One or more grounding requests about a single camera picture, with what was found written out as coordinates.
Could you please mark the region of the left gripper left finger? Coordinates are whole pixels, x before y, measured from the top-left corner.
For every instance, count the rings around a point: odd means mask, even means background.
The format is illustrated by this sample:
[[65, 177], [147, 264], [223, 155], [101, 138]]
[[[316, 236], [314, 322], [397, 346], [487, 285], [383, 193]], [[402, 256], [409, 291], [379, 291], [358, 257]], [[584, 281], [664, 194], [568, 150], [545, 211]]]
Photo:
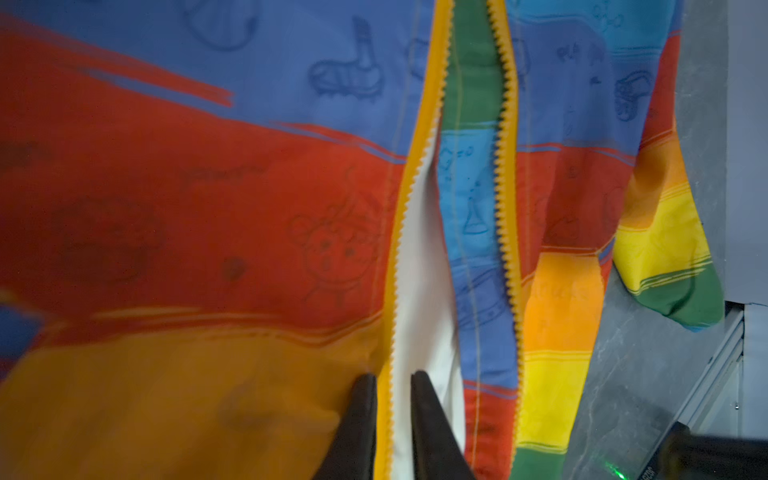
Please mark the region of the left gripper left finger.
[[330, 448], [313, 480], [371, 480], [377, 425], [377, 379], [358, 377]]

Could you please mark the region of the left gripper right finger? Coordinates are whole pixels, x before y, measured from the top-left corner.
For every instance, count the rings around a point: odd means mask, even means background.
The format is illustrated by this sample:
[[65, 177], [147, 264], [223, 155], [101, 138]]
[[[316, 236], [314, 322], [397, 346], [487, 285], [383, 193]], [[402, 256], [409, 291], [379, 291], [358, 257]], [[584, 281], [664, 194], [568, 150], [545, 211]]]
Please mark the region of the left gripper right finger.
[[416, 480], [475, 480], [426, 371], [410, 379], [410, 415]]

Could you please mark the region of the rainbow striped jacket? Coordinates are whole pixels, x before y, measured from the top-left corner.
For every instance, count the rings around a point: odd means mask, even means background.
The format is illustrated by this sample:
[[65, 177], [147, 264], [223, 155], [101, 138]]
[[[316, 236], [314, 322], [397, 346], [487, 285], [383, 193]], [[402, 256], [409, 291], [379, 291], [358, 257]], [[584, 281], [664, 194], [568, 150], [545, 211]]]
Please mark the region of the rainbow striped jacket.
[[724, 298], [680, 1], [5, 1], [1, 475], [312, 479], [426, 371], [475, 479], [558, 479], [617, 272]]

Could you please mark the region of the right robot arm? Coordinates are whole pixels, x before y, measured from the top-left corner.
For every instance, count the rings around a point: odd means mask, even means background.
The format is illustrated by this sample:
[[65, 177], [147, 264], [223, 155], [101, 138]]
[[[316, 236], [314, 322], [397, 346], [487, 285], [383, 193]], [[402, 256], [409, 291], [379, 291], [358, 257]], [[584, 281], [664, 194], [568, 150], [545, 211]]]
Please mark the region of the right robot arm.
[[767, 478], [767, 441], [696, 435], [675, 422], [638, 475], [654, 479]]

